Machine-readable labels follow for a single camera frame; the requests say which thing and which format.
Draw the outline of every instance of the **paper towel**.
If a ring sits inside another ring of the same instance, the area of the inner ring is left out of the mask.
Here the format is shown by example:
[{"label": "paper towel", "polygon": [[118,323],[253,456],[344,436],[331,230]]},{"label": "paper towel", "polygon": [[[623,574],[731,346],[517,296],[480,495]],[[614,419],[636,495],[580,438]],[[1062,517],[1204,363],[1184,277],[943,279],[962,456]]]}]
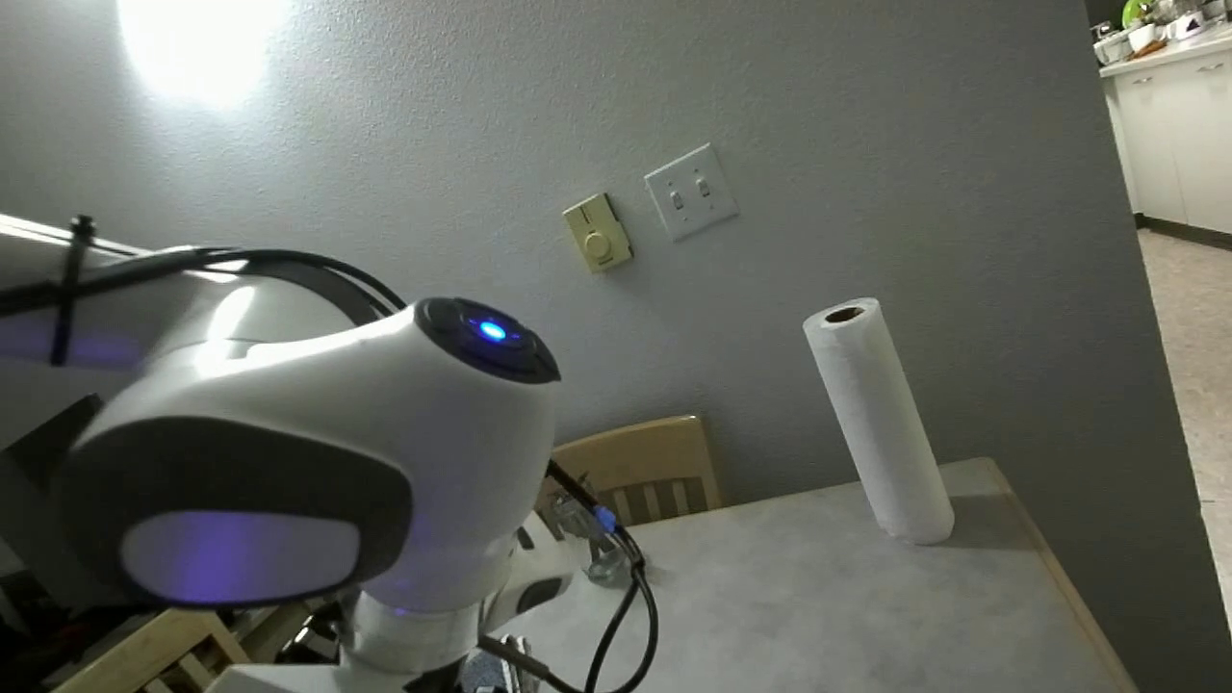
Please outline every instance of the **paper towel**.
[{"label": "paper towel", "polygon": [[912,384],[872,296],[804,319],[819,379],[835,402],[878,524],[906,541],[940,541],[956,526]]}]

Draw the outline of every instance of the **wall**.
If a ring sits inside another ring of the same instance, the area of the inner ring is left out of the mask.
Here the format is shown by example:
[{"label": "wall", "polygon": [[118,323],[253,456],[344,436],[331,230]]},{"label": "wall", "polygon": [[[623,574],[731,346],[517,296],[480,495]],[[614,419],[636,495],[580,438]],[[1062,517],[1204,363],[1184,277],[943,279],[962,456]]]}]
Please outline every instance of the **wall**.
[{"label": "wall", "polygon": [[[872,292],[934,451],[1007,469],[1144,687],[1232,682],[1083,2],[305,0],[264,92],[199,107],[113,2],[6,0],[0,92],[2,210],[495,301],[563,436],[697,409],[740,500],[851,477],[802,319]],[[674,247],[638,177],[697,141],[744,216]],[[600,188],[613,277],[557,220]]]}]

